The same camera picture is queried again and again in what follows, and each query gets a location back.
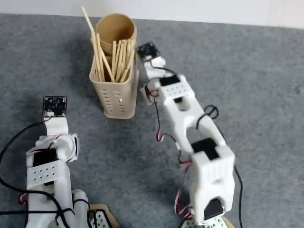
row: red wire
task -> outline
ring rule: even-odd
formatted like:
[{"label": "red wire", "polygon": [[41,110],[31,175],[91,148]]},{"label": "red wire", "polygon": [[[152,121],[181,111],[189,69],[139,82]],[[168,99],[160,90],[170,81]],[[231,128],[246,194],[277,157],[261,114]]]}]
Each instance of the red wire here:
[{"label": "red wire", "polygon": [[[157,96],[157,95],[153,95],[152,93],[158,92],[158,90],[150,90],[150,89],[148,88],[148,86],[147,86],[146,88],[147,88],[148,93],[149,93],[148,96],[153,96],[153,97]],[[161,135],[161,130],[160,130],[160,128],[159,128],[158,131],[157,131],[157,134],[156,134],[156,140],[157,140],[158,142],[162,142],[163,139],[164,139],[164,137],[165,137],[165,135],[164,135],[164,134]],[[189,169],[189,167],[192,165],[192,161],[181,161],[181,156],[179,155],[179,164],[181,164],[181,165],[187,165],[187,167],[186,167],[186,169],[185,169],[185,172],[187,172],[188,169]],[[181,189],[179,189],[178,194],[177,194],[176,199],[175,199],[175,203],[174,203],[174,210],[175,210],[175,213],[176,213],[177,215],[181,215],[187,208],[190,208],[190,206],[185,206],[183,209],[181,209],[180,211],[178,211],[179,199],[180,199],[180,197],[181,197],[181,193],[182,193],[182,191],[181,191]],[[185,220],[189,220],[189,219],[191,219],[191,218],[192,218],[191,212],[188,212],[188,213],[184,216],[184,219],[185,219]]]},{"label": "red wire", "polygon": [[[28,211],[28,210],[29,210],[29,201],[28,201],[28,200],[22,200],[22,198],[23,198],[25,195],[26,195],[26,193],[23,193],[23,194],[19,195],[19,197],[18,197],[18,202],[19,202],[19,204],[25,205],[26,211]],[[27,226],[27,223],[28,223],[28,221],[29,221],[28,219],[29,219],[29,214],[27,213],[27,214],[26,214],[26,217],[25,217],[25,224],[24,224],[24,227]]]}]

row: cable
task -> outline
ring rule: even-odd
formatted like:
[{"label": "cable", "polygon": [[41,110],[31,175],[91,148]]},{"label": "cable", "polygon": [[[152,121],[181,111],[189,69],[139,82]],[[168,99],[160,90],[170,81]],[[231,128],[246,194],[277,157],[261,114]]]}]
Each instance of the cable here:
[{"label": "cable", "polygon": [[[18,203],[25,205],[26,211],[29,211],[29,201],[28,200],[23,200],[22,198],[26,195],[26,193],[24,194],[20,194],[18,197]],[[29,213],[26,213],[26,217],[25,217],[25,222],[24,222],[24,227],[27,226],[28,220],[29,219]]]},{"label": "cable", "polygon": [[170,72],[170,73],[172,73],[173,75],[176,75],[176,72],[175,71],[173,71],[173,70],[170,70],[170,69],[168,69],[168,68],[164,68],[164,67],[155,67],[155,66],[153,66],[152,65],[152,61],[150,60],[150,65],[152,66],[152,68],[154,68],[154,69],[159,69],[159,70],[165,70],[165,71],[167,71],[167,72]]},{"label": "cable", "polygon": [[88,207],[89,207],[89,210],[91,210],[91,206],[90,206],[89,202],[86,201],[85,199],[76,199],[75,201],[73,201],[73,207],[75,206],[75,203],[77,203],[77,202],[84,202],[84,203],[86,203],[88,205]]},{"label": "cable", "polygon": [[240,228],[243,228],[243,222],[242,222],[243,181],[236,166],[234,166],[234,171],[236,172],[240,184],[239,200],[238,200],[238,220],[239,220]]},{"label": "cable", "polygon": [[201,119],[204,118],[205,116],[209,116],[212,120],[216,119],[219,116],[219,109],[215,105],[212,105],[212,104],[207,105],[204,108],[204,112],[205,113],[196,122],[196,130],[199,129],[199,123],[200,123]]},{"label": "cable", "polygon": [[[35,127],[35,126],[38,126],[38,125],[41,125],[43,123],[45,123],[46,121],[50,120],[52,117],[50,117],[49,119],[47,120],[44,120],[44,121],[41,121],[41,122],[38,122],[38,123],[33,123],[25,128],[23,128],[21,131],[19,131],[17,134],[15,134],[9,141],[8,143],[4,146],[3,150],[1,151],[0,153],[0,164],[1,164],[1,161],[2,161],[2,158],[4,156],[4,154],[7,152],[8,148],[10,147],[10,145],[20,136],[22,135],[24,132],[26,132],[27,130],[31,129],[32,127]],[[64,216],[64,212],[60,206],[60,204],[58,203],[58,201],[55,199],[55,197],[45,191],[38,191],[38,190],[23,190],[23,189],[19,189],[17,187],[14,187],[8,183],[6,183],[1,177],[0,177],[0,183],[8,188],[8,189],[11,189],[13,191],[16,191],[16,192],[20,192],[20,193],[27,193],[27,194],[41,194],[41,195],[45,195],[47,197],[49,197],[53,202],[54,204],[56,205],[58,211],[56,213],[58,213],[62,219],[62,223],[63,225],[66,227],[66,228],[70,228],[70,226],[67,224],[67,220]],[[23,212],[24,214],[33,214],[34,213],[33,211],[29,211],[29,212]]]}]

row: black wire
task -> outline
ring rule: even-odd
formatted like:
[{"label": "black wire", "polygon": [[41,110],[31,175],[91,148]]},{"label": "black wire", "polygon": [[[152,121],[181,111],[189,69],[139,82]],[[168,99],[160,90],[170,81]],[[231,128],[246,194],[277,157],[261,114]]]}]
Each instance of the black wire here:
[{"label": "black wire", "polygon": [[234,166],[234,171],[237,174],[237,178],[238,178],[238,181],[240,184],[239,200],[238,200],[238,220],[239,220],[240,228],[243,228],[243,222],[242,222],[243,181],[242,181],[241,175],[239,174],[236,166]]},{"label": "black wire", "polygon": [[[0,164],[1,164],[1,161],[2,161],[2,158],[4,156],[4,154],[6,153],[6,151],[8,150],[8,148],[10,147],[10,145],[20,136],[22,135],[24,132],[26,132],[27,130],[31,129],[32,127],[35,127],[35,126],[38,126],[38,125],[41,125],[43,124],[44,122],[50,120],[51,117],[47,120],[44,120],[44,121],[41,121],[41,122],[38,122],[38,123],[33,123],[25,128],[23,128],[21,131],[19,131],[17,134],[15,134],[10,140],[9,142],[4,146],[3,150],[1,151],[0,153]],[[57,213],[60,215],[61,219],[62,219],[62,223],[63,225],[66,227],[66,228],[70,228],[70,226],[67,224],[67,220],[65,218],[65,215],[64,215],[64,212],[60,206],[60,204],[58,203],[58,201],[55,199],[54,196],[52,196],[51,194],[45,192],[45,191],[38,191],[38,190],[23,190],[23,189],[19,189],[17,187],[14,187],[8,183],[6,183],[1,177],[0,177],[0,183],[8,188],[8,189],[11,189],[13,191],[16,191],[16,192],[20,192],[20,193],[27,193],[27,194],[41,194],[41,195],[45,195],[47,197],[49,197],[53,202],[54,204],[56,205],[58,211]]]},{"label": "black wire", "polygon": [[154,69],[165,70],[165,71],[172,73],[173,75],[176,75],[176,72],[174,72],[173,70],[170,70],[168,68],[153,66],[151,60],[150,60],[150,64],[151,64],[152,68],[154,68]]},{"label": "black wire", "polygon": [[[154,99],[154,105],[155,105],[155,109],[156,109],[157,122],[158,122],[158,130],[157,130],[157,132],[159,132],[161,130],[161,122],[160,122],[160,115],[159,115],[159,112],[158,112],[158,107],[157,107],[156,99]],[[168,133],[164,133],[162,135],[169,136],[170,138],[173,139],[174,142],[176,142],[176,139],[172,135],[170,135]]]},{"label": "black wire", "polygon": [[201,119],[204,118],[205,116],[209,116],[213,120],[219,116],[219,109],[215,105],[212,105],[212,104],[207,105],[204,108],[204,112],[205,113],[196,122],[196,130],[198,130],[198,128],[199,128],[199,123],[200,123]]},{"label": "black wire", "polygon": [[75,206],[75,203],[80,202],[80,201],[86,203],[89,207],[89,210],[91,210],[91,206],[90,206],[89,202],[86,201],[85,199],[76,199],[75,201],[73,201],[73,208]]}]

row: perforated holder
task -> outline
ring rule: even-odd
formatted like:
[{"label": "perforated holder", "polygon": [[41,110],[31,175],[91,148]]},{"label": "perforated holder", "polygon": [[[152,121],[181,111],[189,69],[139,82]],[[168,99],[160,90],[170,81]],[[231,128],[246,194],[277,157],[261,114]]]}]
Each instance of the perforated holder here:
[{"label": "perforated holder", "polygon": [[104,107],[104,114],[108,118],[130,119],[135,114],[137,85],[139,71],[134,61],[132,70],[128,73],[124,83],[99,82],[95,58],[90,72],[90,80]]}]

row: wooden chopstick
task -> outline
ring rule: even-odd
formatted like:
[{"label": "wooden chopstick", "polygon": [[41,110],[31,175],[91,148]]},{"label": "wooden chopstick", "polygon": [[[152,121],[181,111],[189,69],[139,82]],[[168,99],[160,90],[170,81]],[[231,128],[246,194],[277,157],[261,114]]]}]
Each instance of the wooden chopstick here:
[{"label": "wooden chopstick", "polygon": [[81,7],[82,12],[85,16],[86,22],[90,28],[91,31],[91,38],[92,38],[92,44],[93,44],[93,50],[94,50],[94,55],[95,55],[95,60],[96,60],[96,67],[97,67],[97,74],[98,74],[98,78],[99,81],[102,81],[102,72],[101,72],[101,66],[100,66],[100,60],[99,60],[99,54],[98,54],[98,48],[97,48],[97,41],[96,41],[96,36],[95,36],[95,32],[94,32],[94,28],[92,26],[92,23],[90,21],[90,18],[88,17],[85,8]]},{"label": "wooden chopstick", "polygon": [[116,40],[113,41],[113,52],[112,52],[112,75],[115,79],[115,57],[116,57]]},{"label": "wooden chopstick", "polygon": [[[97,39],[100,39],[99,33],[97,33],[96,36],[97,36]],[[110,66],[109,66],[109,64],[108,64],[108,61],[106,60],[104,51],[102,50],[102,48],[101,48],[101,46],[100,46],[100,42],[99,42],[99,44],[98,44],[98,51],[101,53],[101,57],[102,57],[102,59],[104,60],[104,65],[105,65],[106,69],[108,70],[108,73],[109,73],[109,76],[110,76],[110,78],[111,78],[111,81],[114,82],[115,79],[114,79],[114,77],[113,77],[113,75],[112,75],[112,71],[111,71]]]},{"label": "wooden chopstick", "polygon": [[98,58],[99,58],[99,63],[100,63],[100,70],[101,70],[101,79],[103,82],[105,82],[105,72],[104,72],[104,65],[103,65],[103,58],[102,58],[102,49],[100,46],[100,37],[96,36],[96,41],[97,41],[97,50],[98,50]]},{"label": "wooden chopstick", "polygon": [[118,59],[119,59],[119,53],[120,53],[121,45],[122,45],[122,41],[120,40],[120,41],[118,42],[118,45],[117,45],[117,51],[116,51],[116,56],[115,56],[115,68],[114,68],[114,72],[116,72],[116,73],[114,74],[114,76],[115,76],[115,81],[117,80]]},{"label": "wooden chopstick", "polygon": [[129,58],[129,61],[128,61],[128,66],[126,67],[126,69],[124,70],[124,73],[123,73],[123,76],[122,78],[120,79],[120,82],[124,82],[126,76],[127,76],[127,73],[129,71],[129,69],[131,68],[131,65],[133,64],[133,59],[134,59],[134,54],[135,54],[135,49],[132,49],[132,52],[131,52],[131,55],[130,55],[130,58]]},{"label": "wooden chopstick", "polygon": [[116,80],[115,80],[116,82],[119,82],[120,75],[122,73],[123,52],[124,52],[124,41],[122,41],[122,43],[121,43],[119,58],[118,58],[118,61],[117,61],[117,75],[116,75]]}]

